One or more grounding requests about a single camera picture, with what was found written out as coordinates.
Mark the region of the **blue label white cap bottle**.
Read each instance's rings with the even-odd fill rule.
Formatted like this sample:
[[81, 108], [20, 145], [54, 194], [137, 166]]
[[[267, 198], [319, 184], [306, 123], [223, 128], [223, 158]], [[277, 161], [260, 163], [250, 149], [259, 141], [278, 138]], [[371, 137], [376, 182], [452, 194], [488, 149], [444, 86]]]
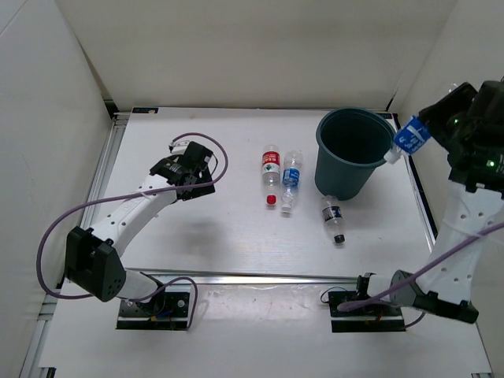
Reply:
[[390, 150], [384, 160], [394, 164], [402, 156], [415, 154], [429, 139], [431, 134], [419, 117], [412, 116], [409, 122], [395, 135]]

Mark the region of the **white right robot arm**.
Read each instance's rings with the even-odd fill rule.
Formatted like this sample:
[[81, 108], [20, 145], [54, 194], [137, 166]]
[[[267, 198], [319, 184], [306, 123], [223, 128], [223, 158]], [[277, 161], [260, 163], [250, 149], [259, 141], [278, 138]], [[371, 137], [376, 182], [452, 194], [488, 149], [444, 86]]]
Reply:
[[450, 166], [447, 207], [427, 264], [415, 273], [398, 270], [389, 280], [358, 278], [353, 302], [340, 312], [370, 315], [381, 305], [409, 307], [473, 324], [473, 273], [484, 239], [503, 227], [503, 83], [486, 80], [479, 89], [462, 83], [418, 120], [447, 152]]

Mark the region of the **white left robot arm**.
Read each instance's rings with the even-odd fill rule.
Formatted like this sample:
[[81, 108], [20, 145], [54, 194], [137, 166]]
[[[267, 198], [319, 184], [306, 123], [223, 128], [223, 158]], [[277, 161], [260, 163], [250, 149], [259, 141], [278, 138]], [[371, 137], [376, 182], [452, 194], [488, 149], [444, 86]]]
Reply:
[[161, 283], [127, 270], [121, 256], [136, 235], [166, 206], [212, 194], [209, 161], [213, 152], [189, 142], [179, 153], [162, 158], [140, 185], [138, 197], [124, 200], [88, 229], [75, 227], [67, 236], [65, 277], [102, 302], [133, 299], [148, 315], [165, 306]]

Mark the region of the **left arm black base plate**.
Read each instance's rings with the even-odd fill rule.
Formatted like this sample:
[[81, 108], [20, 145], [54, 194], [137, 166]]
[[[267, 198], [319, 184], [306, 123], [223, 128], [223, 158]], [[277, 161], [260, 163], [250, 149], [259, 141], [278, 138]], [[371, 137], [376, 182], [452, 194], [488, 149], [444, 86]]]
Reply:
[[120, 302], [116, 329], [125, 331], [185, 331], [194, 299], [188, 284], [168, 287], [152, 303]]

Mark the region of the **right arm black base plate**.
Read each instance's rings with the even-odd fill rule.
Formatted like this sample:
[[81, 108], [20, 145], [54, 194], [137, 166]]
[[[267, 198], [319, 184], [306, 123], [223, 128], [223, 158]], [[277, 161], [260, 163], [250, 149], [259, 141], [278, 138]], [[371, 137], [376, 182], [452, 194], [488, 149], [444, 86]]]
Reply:
[[343, 287], [330, 287], [320, 296], [321, 303], [329, 306], [332, 333], [404, 332], [406, 325], [398, 307], [373, 304], [341, 312], [338, 305], [358, 300], [356, 291]]

